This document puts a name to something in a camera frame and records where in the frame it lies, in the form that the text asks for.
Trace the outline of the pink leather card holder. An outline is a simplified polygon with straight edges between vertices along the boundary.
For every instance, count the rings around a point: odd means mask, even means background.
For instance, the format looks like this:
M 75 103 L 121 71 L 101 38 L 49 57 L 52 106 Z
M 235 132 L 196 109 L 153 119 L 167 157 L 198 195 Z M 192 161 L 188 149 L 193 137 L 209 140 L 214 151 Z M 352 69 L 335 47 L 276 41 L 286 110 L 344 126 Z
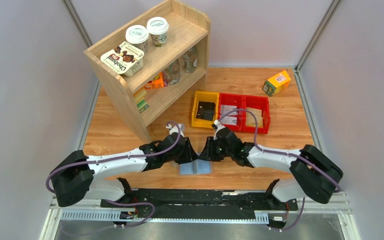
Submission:
M 212 163 L 201 159 L 180 164 L 178 169 L 180 176 L 208 175 L 213 173 Z

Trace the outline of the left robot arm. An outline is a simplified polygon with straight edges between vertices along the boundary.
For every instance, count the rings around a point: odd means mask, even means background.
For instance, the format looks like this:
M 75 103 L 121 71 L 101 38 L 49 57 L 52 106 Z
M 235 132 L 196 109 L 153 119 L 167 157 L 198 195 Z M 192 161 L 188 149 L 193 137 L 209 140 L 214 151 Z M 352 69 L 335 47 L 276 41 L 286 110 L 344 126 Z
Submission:
M 87 156 L 82 150 L 75 150 L 51 171 L 47 186 L 59 207 L 82 200 L 117 202 L 129 194 L 130 186 L 125 179 L 108 177 L 159 169 L 168 162 L 187 164 L 197 158 L 189 138 L 177 132 L 128 152 Z

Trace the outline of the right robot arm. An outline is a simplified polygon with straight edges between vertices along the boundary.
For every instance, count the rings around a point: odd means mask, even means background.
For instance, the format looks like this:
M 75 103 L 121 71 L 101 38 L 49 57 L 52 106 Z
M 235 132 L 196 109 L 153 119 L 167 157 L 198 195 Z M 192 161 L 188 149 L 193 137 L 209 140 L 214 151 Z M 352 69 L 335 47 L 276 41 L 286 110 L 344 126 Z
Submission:
M 231 158 L 237 165 L 249 168 L 270 168 L 291 173 L 293 178 L 274 180 L 266 192 L 285 203 L 308 197 L 327 204 L 333 193 L 340 191 L 343 171 L 323 152 L 311 144 L 302 149 L 278 149 L 256 142 L 243 142 L 227 127 L 218 128 L 209 136 L 199 159 L 218 162 Z

